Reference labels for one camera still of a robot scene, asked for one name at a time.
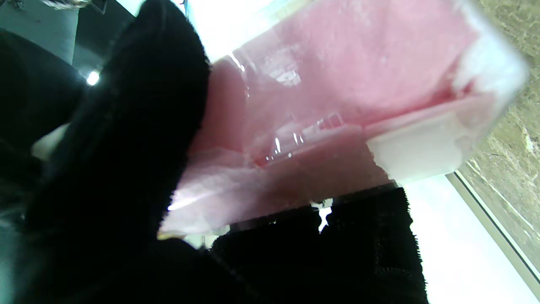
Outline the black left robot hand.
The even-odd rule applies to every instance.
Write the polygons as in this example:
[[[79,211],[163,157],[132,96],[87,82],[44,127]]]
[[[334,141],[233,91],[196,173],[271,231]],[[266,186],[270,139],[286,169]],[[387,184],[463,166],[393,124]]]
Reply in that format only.
[[[143,2],[28,203],[13,304],[426,304],[402,188],[219,237],[157,232],[206,104],[200,38],[169,0]]]

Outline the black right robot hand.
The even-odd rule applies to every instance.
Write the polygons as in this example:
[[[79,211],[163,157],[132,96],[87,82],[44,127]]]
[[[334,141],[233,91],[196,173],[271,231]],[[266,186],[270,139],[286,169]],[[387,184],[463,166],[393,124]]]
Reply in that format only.
[[[0,35],[1,224],[21,217],[41,179],[32,147],[69,121],[87,87],[65,60],[16,33]]]

